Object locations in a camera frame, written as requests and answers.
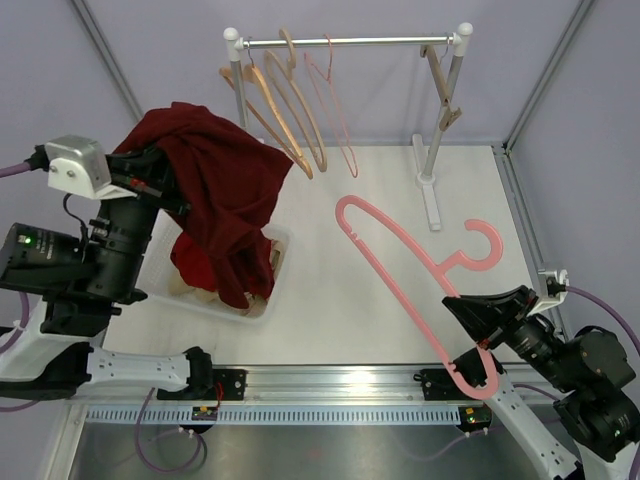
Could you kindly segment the dark maroon t shirt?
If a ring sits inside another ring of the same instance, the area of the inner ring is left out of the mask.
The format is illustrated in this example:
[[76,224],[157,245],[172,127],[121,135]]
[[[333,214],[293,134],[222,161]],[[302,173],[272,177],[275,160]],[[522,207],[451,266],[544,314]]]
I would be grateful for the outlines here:
[[184,102],[148,111],[115,151],[151,145],[167,154],[190,204],[174,221],[209,256],[228,255],[264,235],[293,165],[286,154],[206,107]]

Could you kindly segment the bright red t shirt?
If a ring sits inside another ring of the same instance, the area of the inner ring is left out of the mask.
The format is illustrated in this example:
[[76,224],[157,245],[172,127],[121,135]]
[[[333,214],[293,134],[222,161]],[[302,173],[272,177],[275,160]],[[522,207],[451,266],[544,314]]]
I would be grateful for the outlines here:
[[209,257],[185,232],[176,238],[170,260],[188,286],[209,292],[218,291]]

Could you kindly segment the beige wooden hanger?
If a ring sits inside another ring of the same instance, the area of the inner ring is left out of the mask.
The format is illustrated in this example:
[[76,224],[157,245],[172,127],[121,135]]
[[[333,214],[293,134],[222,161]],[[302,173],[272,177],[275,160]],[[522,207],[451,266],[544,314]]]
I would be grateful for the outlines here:
[[307,148],[320,173],[327,171],[327,151],[318,123],[296,78],[297,56],[289,31],[282,27],[279,38],[285,42],[288,57],[283,60],[273,49],[266,49],[263,55],[268,82],[284,102],[298,126]]

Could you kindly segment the beige t shirt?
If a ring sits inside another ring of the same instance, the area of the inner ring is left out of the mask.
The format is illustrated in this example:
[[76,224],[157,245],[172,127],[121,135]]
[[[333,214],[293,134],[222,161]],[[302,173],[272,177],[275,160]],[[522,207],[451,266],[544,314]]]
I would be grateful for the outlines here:
[[209,292],[188,286],[177,270],[170,278],[169,292],[172,295],[192,292],[205,304],[220,301],[233,310],[247,313],[259,300],[270,297],[280,250],[278,243],[262,234],[257,235],[249,245],[221,257],[211,257],[203,250],[209,257],[218,291]]

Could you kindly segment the thin pink wire hanger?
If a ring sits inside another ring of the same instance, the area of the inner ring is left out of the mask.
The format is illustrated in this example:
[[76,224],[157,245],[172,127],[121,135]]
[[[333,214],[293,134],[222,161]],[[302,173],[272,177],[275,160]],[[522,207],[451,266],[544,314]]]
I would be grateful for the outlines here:
[[[321,109],[325,114],[325,117],[329,123],[331,133],[336,141],[337,147],[342,154],[342,157],[347,165],[349,173],[352,178],[356,179],[359,176],[359,166],[357,157],[353,149],[350,137],[350,131],[346,122],[346,118],[343,113],[342,105],[339,96],[335,90],[333,80],[333,59],[334,48],[332,39],[328,34],[324,34],[324,39],[327,42],[327,48],[329,49],[329,59],[327,68],[321,69],[319,65],[313,59],[310,53],[305,53],[304,64],[306,72],[311,81],[316,97],[320,103]],[[330,95],[333,110],[330,110],[324,101],[323,94],[319,87],[319,80],[323,80],[326,84],[326,88]]]

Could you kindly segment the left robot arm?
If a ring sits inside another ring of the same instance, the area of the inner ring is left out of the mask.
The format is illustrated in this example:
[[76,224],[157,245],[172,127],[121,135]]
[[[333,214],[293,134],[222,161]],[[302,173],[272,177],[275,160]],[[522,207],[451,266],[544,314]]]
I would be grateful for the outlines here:
[[136,283],[158,214],[189,208],[167,155],[157,146],[105,155],[46,144],[25,165],[56,174],[62,160],[70,178],[97,176],[100,208],[79,236],[23,223],[9,229],[1,286],[39,303],[1,331],[2,396],[49,401],[154,390],[160,400],[205,398],[215,377],[211,356],[199,347],[145,356],[94,343],[124,306],[146,299]]

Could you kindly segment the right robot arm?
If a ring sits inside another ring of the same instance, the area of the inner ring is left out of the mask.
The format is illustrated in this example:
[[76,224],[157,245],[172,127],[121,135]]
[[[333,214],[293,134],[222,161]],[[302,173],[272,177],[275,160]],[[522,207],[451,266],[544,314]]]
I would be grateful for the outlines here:
[[503,366],[486,405],[526,454],[541,479],[636,479],[639,476],[639,409],[623,389],[636,373],[611,331],[595,325],[561,339],[543,311],[561,303],[572,287],[549,280],[548,295],[520,286],[496,295],[447,296],[443,305],[490,353],[501,345],[540,374],[562,398],[553,408],[579,453],[573,455],[518,394]]

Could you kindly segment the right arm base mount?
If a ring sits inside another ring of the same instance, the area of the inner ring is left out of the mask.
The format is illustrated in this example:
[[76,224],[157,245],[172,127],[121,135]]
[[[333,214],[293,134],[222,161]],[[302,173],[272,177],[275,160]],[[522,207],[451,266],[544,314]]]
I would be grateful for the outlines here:
[[[463,378],[474,388],[486,387],[486,375],[479,371],[464,371]],[[413,375],[413,380],[420,384],[422,394],[427,401],[455,400],[473,401],[473,398],[464,394],[451,379],[449,373],[443,368],[426,368]]]

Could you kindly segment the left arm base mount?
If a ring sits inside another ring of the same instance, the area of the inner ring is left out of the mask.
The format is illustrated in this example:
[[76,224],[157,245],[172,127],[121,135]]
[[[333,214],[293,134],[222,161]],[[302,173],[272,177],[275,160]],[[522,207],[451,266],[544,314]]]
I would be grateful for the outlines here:
[[200,347],[191,347],[184,352],[188,361],[187,386],[170,392],[159,389],[156,399],[160,401],[241,401],[245,396],[248,372],[241,368],[215,366],[212,357]]

